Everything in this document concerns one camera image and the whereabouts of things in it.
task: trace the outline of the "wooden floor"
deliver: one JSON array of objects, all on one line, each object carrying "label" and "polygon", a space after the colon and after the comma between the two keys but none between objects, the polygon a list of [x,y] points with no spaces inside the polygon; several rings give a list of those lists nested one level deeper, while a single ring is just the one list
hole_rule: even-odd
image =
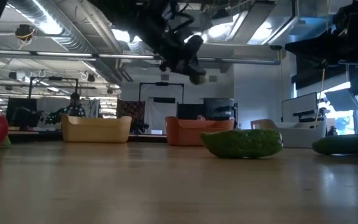
[{"label": "wooden floor", "polygon": [[0,152],[1,224],[358,224],[358,158],[287,149],[220,160],[166,144]]}]

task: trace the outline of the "person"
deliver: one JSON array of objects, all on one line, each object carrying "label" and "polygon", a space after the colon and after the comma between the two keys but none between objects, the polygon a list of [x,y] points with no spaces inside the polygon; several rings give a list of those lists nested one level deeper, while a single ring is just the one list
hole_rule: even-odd
[{"label": "person", "polygon": [[204,117],[203,115],[199,114],[199,115],[197,116],[197,120],[198,120],[198,121],[205,121],[206,119],[205,119],[205,117]]},{"label": "person", "polygon": [[78,93],[73,93],[70,96],[70,104],[65,110],[65,114],[69,116],[78,116],[85,117],[85,110],[81,105],[80,95]]}]

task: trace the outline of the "cucumber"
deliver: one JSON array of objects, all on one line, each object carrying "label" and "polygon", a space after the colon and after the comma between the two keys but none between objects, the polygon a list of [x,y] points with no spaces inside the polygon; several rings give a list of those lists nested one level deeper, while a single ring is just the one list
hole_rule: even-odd
[{"label": "cucumber", "polygon": [[320,154],[351,154],[358,156],[358,134],[328,136],[317,140],[313,150]]},{"label": "cucumber", "polygon": [[269,129],[201,133],[201,139],[212,154],[223,159],[257,159],[283,149],[281,134]]}]

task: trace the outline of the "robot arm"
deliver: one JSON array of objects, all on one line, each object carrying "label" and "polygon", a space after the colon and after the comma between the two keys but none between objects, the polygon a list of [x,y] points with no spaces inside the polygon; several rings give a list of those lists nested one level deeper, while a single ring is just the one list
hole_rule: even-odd
[{"label": "robot arm", "polygon": [[[155,54],[164,58],[161,70],[167,67],[172,72],[188,75],[192,83],[202,83],[205,70],[200,66],[197,52],[203,44],[200,36],[194,35],[185,43],[189,33],[187,25],[194,21],[190,15],[178,10],[176,0],[88,0],[100,9],[115,28],[128,31],[131,41],[140,37]],[[173,29],[169,20],[176,16],[188,21]]]}]

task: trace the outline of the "ceiling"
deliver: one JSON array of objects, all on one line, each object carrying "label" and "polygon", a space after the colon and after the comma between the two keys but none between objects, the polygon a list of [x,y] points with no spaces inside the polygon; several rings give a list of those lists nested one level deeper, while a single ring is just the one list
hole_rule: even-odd
[{"label": "ceiling", "polygon": [[[25,4],[34,4],[39,2],[46,11],[50,11],[50,17],[62,24],[67,31],[62,35],[76,35],[76,40],[82,41],[87,46],[86,52],[92,53],[121,53],[134,54],[130,45],[122,40],[122,37],[113,35],[106,41],[102,38],[100,31],[108,27],[111,23],[102,15],[100,11],[86,2],[80,3],[80,0],[10,0],[12,6],[24,6]],[[332,0],[333,8],[331,14],[340,6],[346,4]],[[313,35],[318,35],[321,28],[325,26],[326,18],[324,17],[323,5],[326,1],[320,0],[298,0],[298,5],[294,6],[292,0],[275,0],[275,1],[256,1],[256,0],[237,0],[237,1],[201,1],[190,0],[190,6],[185,11],[195,17],[195,22],[191,25],[194,32],[199,32],[206,37],[206,43],[201,47],[199,57],[212,58],[240,58],[252,59],[253,63],[258,60],[278,60],[277,52],[272,50],[270,45],[285,45],[287,42],[293,42],[305,39]],[[224,38],[212,38],[210,30],[202,31],[204,24],[201,19],[204,15],[200,13],[200,8],[209,9],[207,13],[212,13],[212,9],[230,6],[229,17],[233,17],[233,22],[229,23],[229,28]],[[0,20],[0,49],[2,50],[30,50],[38,52],[67,52],[65,47],[57,41],[56,35],[49,35],[37,29],[35,37],[31,43],[22,45],[14,35],[15,30],[21,24],[40,25],[31,22],[23,14],[18,13],[12,7],[6,7]],[[143,54],[151,54],[143,42],[140,43]],[[226,82],[228,77],[224,77],[230,67],[227,63],[203,63],[208,74],[223,77],[219,80]],[[118,87],[122,82],[147,82],[159,80],[162,74],[158,69],[158,62],[146,60],[124,60],[123,67],[120,67],[115,59],[103,59],[101,62],[82,62],[71,58],[70,60],[55,58],[33,58],[23,57],[0,57],[0,94],[27,94],[29,91],[26,80],[13,80],[9,78],[10,72],[23,71],[27,77],[46,77],[58,76],[66,78],[79,78],[80,88],[83,90],[82,95],[87,96],[119,96],[120,90],[115,88],[113,95],[107,94],[108,86]],[[95,81],[88,82],[87,74],[95,73]],[[73,88],[72,83],[61,83],[47,80],[50,86],[66,87],[61,91],[51,93],[47,90],[48,86],[34,88],[33,94],[36,95],[57,95],[68,97]],[[6,90],[4,85],[13,85],[13,90]]]}]

